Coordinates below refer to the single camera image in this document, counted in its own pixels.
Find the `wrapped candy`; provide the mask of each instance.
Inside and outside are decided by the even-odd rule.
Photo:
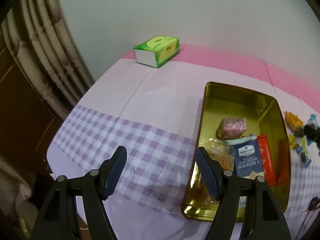
[[[303,121],[301,121],[297,115],[288,111],[285,111],[285,123],[293,132],[303,126]]]
[[[317,122],[317,116],[315,114],[310,114],[310,118],[307,121],[307,125],[309,125],[314,130],[319,129],[319,125]],[[307,145],[309,146],[309,145],[311,145],[311,143],[313,143],[313,140],[311,140],[307,137]]]
[[[294,133],[293,133],[293,135],[295,136],[295,137],[298,137],[298,138],[303,138],[304,137],[304,130],[303,130],[303,127],[300,127],[300,128],[298,128]]]
[[[294,135],[289,135],[290,149],[295,149],[297,154],[300,155],[301,162],[304,163],[304,168],[308,168],[312,162],[306,147],[306,138],[298,138]]]
[[[217,136],[219,139],[235,139],[239,138],[246,129],[245,118],[224,118],[217,129]]]

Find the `white wall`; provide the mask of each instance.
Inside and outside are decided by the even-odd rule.
[[[305,0],[60,0],[95,79],[157,35],[255,57],[320,89],[320,23]]]

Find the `green tissue box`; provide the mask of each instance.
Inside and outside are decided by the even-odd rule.
[[[164,63],[179,51],[177,37],[157,36],[133,48],[137,62],[155,68],[160,68]]]

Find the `blue snack package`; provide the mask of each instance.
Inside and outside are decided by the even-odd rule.
[[[263,174],[260,148],[257,136],[226,140],[235,149],[234,170],[239,177],[254,179]]]

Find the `curtain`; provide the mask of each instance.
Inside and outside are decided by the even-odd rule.
[[[29,83],[64,120],[94,81],[73,44],[58,0],[19,0],[1,28]]]
[[[19,220],[26,237],[30,237],[38,215],[28,199],[32,196],[36,175],[17,169],[0,154],[0,209],[11,221]]]

